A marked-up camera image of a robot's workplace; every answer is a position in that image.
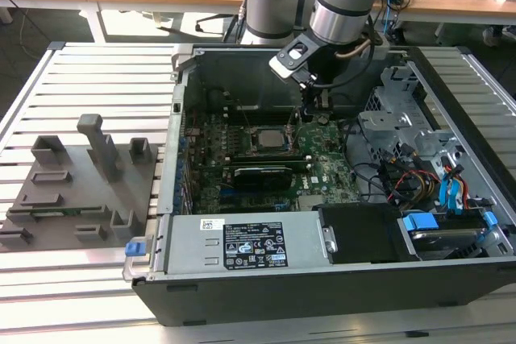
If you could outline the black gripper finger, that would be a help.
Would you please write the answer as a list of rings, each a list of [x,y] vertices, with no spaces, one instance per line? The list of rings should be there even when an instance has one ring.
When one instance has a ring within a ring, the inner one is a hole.
[[[302,90],[302,119],[312,120],[314,116],[333,112],[333,101],[328,89],[307,87]]]

